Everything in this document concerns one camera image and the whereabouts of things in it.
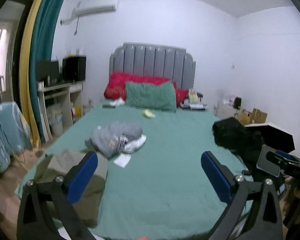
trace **pillow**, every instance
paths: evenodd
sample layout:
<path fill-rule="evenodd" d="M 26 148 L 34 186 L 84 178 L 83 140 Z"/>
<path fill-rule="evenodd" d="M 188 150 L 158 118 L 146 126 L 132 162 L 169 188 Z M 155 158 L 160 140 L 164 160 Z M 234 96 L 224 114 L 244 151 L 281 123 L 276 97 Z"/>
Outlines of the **pillow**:
<path fill-rule="evenodd" d="M 187 98 L 188 92 L 189 92 L 188 89 L 177 89 L 176 90 L 177 106 L 180 106 L 180 103 Z"/>
<path fill-rule="evenodd" d="M 125 82 L 127 81 L 132 81 L 135 83 L 149 83 L 154 85 L 161 85 L 170 80 L 171 79 L 169 78 L 139 76 L 122 72 L 114 72 L 110 76 L 110 80 L 104 92 L 104 96 L 105 98 L 112 100 L 116 100 L 120 97 L 123 100 L 126 100 Z M 173 86 L 175 89 L 177 89 L 177 84 L 175 82 L 173 83 Z"/>
<path fill-rule="evenodd" d="M 176 91 L 171 82 L 155 86 L 146 83 L 126 82 L 126 105 L 176 111 Z"/>

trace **gray tufted headboard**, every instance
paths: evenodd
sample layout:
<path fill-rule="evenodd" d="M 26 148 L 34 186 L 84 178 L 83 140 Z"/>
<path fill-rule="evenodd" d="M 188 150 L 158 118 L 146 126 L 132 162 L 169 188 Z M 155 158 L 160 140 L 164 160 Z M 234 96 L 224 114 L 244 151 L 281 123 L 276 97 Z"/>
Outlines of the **gray tufted headboard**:
<path fill-rule="evenodd" d="M 178 88 L 193 87 L 195 61 L 186 49 L 146 43 L 124 43 L 110 57 L 109 75 L 125 72 L 171 78 Z"/>

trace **desk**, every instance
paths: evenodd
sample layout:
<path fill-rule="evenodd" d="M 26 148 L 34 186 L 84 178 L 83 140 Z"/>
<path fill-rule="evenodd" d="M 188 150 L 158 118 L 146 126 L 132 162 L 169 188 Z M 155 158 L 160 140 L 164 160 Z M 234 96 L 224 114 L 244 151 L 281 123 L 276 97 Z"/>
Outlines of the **desk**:
<path fill-rule="evenodd" d="M 45 100 L 51 98 L 58 98 L 61 114 L 62 114 L 62 125 L 64 130 L 68 129 L 71 125 L 73 125 L 72 115 L 71 115 L 71 102 L 74 103 L 74 107 L 80 107 L 81 113 L 83 114 L 82 107 L 82 86 L 84 81 L 74 82 L 74 83 L 65 83 L 51 87 L 38 87 L 38 97 L 39 97 L 39 107 L 43 116 L 42 126 L 45 125 L 47 130 L 48 140 L 52 140 L 51 131 L 48 123 L 48 115 Z M 56 93 L 47 92 L 52 90 L 58 90 Z"/>

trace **metal bolt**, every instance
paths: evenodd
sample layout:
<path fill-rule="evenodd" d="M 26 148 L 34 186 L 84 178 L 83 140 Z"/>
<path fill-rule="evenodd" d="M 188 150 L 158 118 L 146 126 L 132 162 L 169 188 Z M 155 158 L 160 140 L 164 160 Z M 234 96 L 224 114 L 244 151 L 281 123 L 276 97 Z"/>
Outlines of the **metal bolt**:
<path fill-rule="evenodd" d="M 33 180 L 32 180 L 32 179 L 31 179 L 31 180 L 28 180 L 28 181 L 27 181 L 27 185 L 28 185 L 28 186 L 32 186 L 32 185 L 33 185 Z"/>
<path fill-rule="evenodd" d="M 63 176 L 56 177 L 56 182 L 63 182 Z"/>
<path fill-rule="evenodd" d="M 237 176 L 235 176 L 235 180 L 237 182 L 242 182 L 244 180 L 244 177 L 242 175 L 237 175 Z"/>
<path fill-rule="evenodd" d="M 272 185 L 272 180 L 271 179 L 266 179 L 266 184 L 268 184 L 268 185 Z"/>

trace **air conditioner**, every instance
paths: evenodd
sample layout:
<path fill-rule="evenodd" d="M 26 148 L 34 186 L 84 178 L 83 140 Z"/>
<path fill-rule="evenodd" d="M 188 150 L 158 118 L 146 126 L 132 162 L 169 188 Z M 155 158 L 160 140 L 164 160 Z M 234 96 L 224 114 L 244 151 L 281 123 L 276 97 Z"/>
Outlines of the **air conditioner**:
<path fill-rule="evenodd" d="M 85 0 L 78 3 L 77 8 L 74 8 L 69 19 L 61 20 L 60 24 L 68 24 L 77 17 L 114 12 L 118 6 L 118 0 Z"/>

